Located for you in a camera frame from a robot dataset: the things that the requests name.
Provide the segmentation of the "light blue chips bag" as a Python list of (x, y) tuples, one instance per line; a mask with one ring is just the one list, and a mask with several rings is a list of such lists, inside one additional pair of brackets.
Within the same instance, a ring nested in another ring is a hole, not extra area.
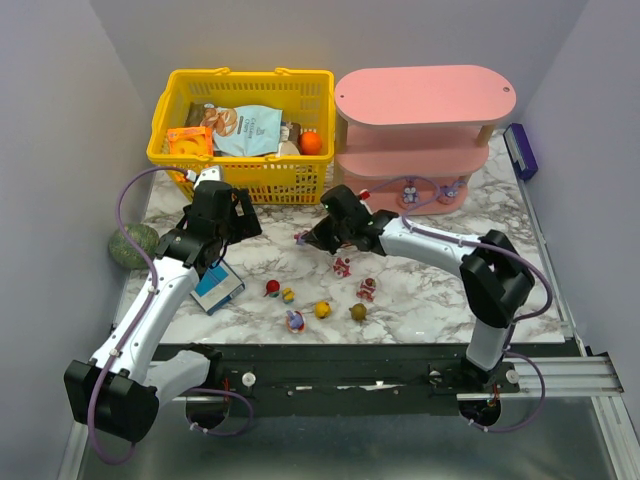
[(223, 156), (259, 157), (280, 143), (282, 111), (263, 105), (233, 108), (205, 104), (201, 126), (212, 131), (214, 150)]

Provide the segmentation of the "purple bunny toy on shelf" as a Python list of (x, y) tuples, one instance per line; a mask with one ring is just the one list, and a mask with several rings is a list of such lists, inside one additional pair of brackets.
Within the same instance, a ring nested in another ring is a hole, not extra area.
[(465, 186), (466, 182), (461, 180), (457, 180), (450, 185), (441, 186), (437, 201), (443, 205), (453, 204), (458, 197), (460, 189)]

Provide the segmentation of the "yellow plastic shopping basket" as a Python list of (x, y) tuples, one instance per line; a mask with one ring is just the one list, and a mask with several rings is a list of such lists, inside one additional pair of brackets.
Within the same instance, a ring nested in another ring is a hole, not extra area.
[[(173, 155), (167, 131), (183, 127), (190, 107), (210, 103), (222, 107), (263, 105), (280, 110), (284, 122), (312, 131), (322, 140), (316, 155), (259, 157)], [(218, 165), (223, 180), (249, 191), (255, 204), (314, 205), (325, 187), (334, 157), (334, 75), (328, 70), (242, 72), (228, 67), (173, 71), (160, 96), (146, 149), (154, 165), (176, 166), (197, 173)]]

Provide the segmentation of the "olive brown round toy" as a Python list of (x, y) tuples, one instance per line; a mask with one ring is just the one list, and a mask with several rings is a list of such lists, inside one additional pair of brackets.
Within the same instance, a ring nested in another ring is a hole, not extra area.
[(357, 322), (362, 322), (367, 317), (367, 308), (362, 303), (356, 303), (349, 308), (351, 319)]

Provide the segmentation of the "yellow duck toy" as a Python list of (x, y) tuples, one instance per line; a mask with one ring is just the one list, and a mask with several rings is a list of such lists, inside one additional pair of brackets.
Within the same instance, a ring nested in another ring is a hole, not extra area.
[(332, 308), (327, 301), (317, 302), (314, 306), (314, 315), (317, 319), (325, 319), (332, 313)]

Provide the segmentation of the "pink bear strawberry toy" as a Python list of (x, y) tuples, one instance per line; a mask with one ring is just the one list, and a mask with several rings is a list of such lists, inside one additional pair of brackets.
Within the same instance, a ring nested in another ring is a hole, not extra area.
[(356, 297), (367, 302), (373, 302), (375, 299), (376, 288), (377, 285), (375, 279), (367, 277), (361, 281), (356, 292)]

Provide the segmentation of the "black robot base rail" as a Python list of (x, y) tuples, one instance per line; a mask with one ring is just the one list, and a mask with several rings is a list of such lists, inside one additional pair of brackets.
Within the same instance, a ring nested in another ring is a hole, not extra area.
[(515, 394), (512, 363), (475, 373), (461, 345), (215, 344), (199, 388), (228, 388), (258, 417), (457, 415), (463, 401)]

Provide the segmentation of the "purple orange bunny toy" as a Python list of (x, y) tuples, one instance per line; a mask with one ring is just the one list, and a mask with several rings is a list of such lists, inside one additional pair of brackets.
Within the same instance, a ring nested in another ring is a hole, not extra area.
[(306, 326), (303, 314), (297, 310), (286, 311), (285, 324), (287, 329), (294, 334), (302, 333)]

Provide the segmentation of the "purple box at wall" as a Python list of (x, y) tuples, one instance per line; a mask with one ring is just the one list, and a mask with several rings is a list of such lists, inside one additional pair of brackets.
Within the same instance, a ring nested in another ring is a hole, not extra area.
[(522, 181), (530, 180), (538, 172), (538, 164), (523, 125), (511, 123), (503, 139), (516, 176)]

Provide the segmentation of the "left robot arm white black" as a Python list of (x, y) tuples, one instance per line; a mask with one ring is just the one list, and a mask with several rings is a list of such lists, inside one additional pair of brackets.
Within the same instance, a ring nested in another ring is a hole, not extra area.
[(130, 310), (87, 362), (72, 361), (64, 384), (74, 419), (137, 443), (159, 409), (223, 378), (221, 352), (192, 344), (154, 367), (154, 353), (182, 302), (228, 246), (260, 235), (250, 195), (222, 181), (198, 181), (179, 224), (163, 235)]

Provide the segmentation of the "orange snack box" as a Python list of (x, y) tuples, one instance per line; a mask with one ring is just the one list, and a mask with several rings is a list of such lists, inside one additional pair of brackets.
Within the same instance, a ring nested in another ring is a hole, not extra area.
[(210, 166), (214, 158), (213, 133), (209, 127), (179, 127), (167, 131), (167, 160), (172, 164)]

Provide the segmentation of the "pink three-tier shelf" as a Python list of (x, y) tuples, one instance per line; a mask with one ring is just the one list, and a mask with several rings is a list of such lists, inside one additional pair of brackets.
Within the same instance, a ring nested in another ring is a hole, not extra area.
[[(517, 95), (501, 74), (477, 65), (366, 68), (335, 87), (335, 184), (366, 190), (373, 209), (440, 215), (459, 209), (471, 176), (489, 157), (494, 129)], [(412, 178), (419, 202), (401, 205)], [(461, 180), (456, 201), (437, 201), (440, 187)]]

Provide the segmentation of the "beige round item in basket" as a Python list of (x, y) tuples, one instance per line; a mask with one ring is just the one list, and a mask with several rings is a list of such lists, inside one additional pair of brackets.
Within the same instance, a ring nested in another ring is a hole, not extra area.
[(298, 144), (290, 140), (280, 142), (278, 145), (278, 149), (276, 151), (277, 157), (299, 156), (299, 155), (300, 155), (300, 149)]

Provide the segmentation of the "pink bear figure toy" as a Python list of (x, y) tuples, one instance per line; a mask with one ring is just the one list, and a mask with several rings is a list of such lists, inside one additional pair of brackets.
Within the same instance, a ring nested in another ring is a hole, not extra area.
[(333, 264), (333, 271), (338, 278), (347, 278), (351, 275), (351, 261), (346, 257), (337, 257)]

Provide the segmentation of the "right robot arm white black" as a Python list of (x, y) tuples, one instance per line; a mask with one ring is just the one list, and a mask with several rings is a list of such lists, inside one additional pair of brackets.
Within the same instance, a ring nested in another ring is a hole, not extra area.
[(475, 316), (462, 369), (475, 381), (489, 383), (504, 358), (515, 314), (535, 284), (532, 268), (496, 230), (481, 237), (448, 234), (396, 212), (372, 212), (365, 197), (345, 185), (330, 189), (321, 197), (326, 216), (298, 241), (330, 254), (354, 246), (361, 252), (415, 260), (458, 277)]

